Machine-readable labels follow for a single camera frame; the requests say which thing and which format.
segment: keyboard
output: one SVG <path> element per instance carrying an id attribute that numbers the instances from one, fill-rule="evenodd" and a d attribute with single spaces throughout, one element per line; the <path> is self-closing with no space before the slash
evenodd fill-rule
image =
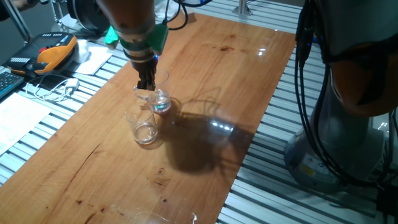
<path id="1" fill-rule="evenodd" d="M 23 77 L 8 72 L 0 74 L 0 99 L 5 97 L 10 91 L 17 88 L 24 81 Z"/>

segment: white paper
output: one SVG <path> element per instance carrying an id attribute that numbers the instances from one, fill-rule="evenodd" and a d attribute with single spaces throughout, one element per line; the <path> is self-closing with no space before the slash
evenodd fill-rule
<path id="1" fill-rule="evenodd" d="M 17 93 L 0 103 L 0 155 L 43 120 L 51 109 Z"/>
<path id="2" fill-rule="evenodd" d="M 90 54 L 86 62 L 81 64 L 72 62 L 66 70 L 84 75 L 94 75 L 94 73 L 112 56 L 111 53 L 107 53 L 107 47 L 88 46 L 88 51 Z"/>

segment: table surface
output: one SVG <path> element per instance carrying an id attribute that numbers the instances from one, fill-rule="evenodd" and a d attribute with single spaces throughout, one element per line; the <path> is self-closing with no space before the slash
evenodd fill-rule
<path id="1" fill-rule="evenodd" d="M 196 18 L 170 32 L 159 60 L 172 95 L 159 144 L 132 138 L 124 111 L 138 75 L 127 64 L 0 188 L 0 223 L 216 221 L 295 42 Z"/>

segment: drinking glass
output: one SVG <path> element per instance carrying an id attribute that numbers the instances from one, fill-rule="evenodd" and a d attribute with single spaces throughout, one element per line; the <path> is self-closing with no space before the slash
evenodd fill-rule
<path id="1" fill-rule="evenodd" d="M 154 111 L 146 101 L 137 101 L 125 112 L 130 123 L 134 140 L 139 144 L 150 144 L 155 141 L 158 130 Z"/>
<path id="2" fill-rule="evenodd" d="M 172 105 L 168 93 L 167 80 L 169 80 L 169 73 L 164 69 L 157 68 L 155 74 L 155 91 L 141 90 L 134 87 L 134 94 L 139 99 L 148 101 L 154 113 L 164 113 Z"/>

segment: orange device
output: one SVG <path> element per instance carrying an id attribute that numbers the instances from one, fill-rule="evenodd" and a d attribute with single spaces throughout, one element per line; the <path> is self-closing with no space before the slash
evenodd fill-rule
<path id="1" fill-rule="evenodd" d="M 75 45 L 76 37 L 69 33 L 40 34 L 9 58 L 6 66 L 30 77 L 60 73 L 72 62 Z"/>

